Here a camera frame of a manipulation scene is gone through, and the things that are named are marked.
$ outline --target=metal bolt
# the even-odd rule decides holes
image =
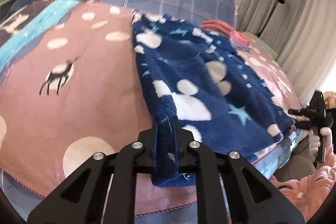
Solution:
[[[231,151],[231,152],[229,153],[229,156],[230,156],[230,158],[232,158],[232,159],[234,159],[234,160],[240,158],[240,154],[239,154],[237,151]]]
[[[132,143],[132,147],[134,149],[140,149],[140,148],[143,147],[143,144],[142,144],[142,142],[134,142],[134,143]]]
[[[95,160],[101,160],[102,158],[104,158],[104,154],[102,152],[97,152],[93,155],[93,158]]]
[[[199,148],[201,146],[201,144],[197,141],[192,141],[192,142],[189,143],[189,146],[191,148]]]

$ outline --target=black deer silhouette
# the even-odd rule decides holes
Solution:
[[[69,72],[71,70],[71,67],[72,67],[72,64],[74,62],[76,62],[78,59],[78,57],[76,57],[76,59],[72,62],[70,59],[67,60],[67,67],[65,68],[65,70],[63,72],[60,72],[60,73],[53,73],[53,71],[50,72],[49,74],[49,77],[48,79],[46,80],[46,82],[43,83],[42,87],[41,87],[41,90],[39,92],[39,94],[41,95],[42,93],[42,89],[45,85],[47,85],[47,95],[49,95],[49,86],[50,84],[55,81],[56,79],[59,79],[58,81],[58,87],[57,87],[57,95],[58,95],[58,92],[59,92],[59,89],[61,87],[63,87],[65,85],[65,83],[67,82],[68,78],[69,78]],[[62,78],[65,77],[65,81],[64,83],[61,85],[61,82],[62,82]]]

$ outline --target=brown pants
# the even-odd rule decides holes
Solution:
[[[315,162],[315,157],[309,155],[307,136],[293,150],[289,161],[282,168],[275,171],[274,176],[280,182],[291,179],[301,180],[316,172],[313,162]]]

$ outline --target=green cloth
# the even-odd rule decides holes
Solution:
[[[278,54],[273,49],[271,49],[267,44],[265,44],[262,40],[260,40],[259,37],[256,37],[255,35],[249,32],[243,32],[243,34],[256,41],[274,61],[278,58]]]

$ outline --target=folded blue blanket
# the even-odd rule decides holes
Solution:
[[[159,187],[195,183],[175,165],[172,117],[194,139],[214,151],[238,151],[250,162],[255,152],[289,135],[293,120],[274,105],[273,94],[229,41],[191,22],[135,13],[134,50],[143,96],[159,121]]]

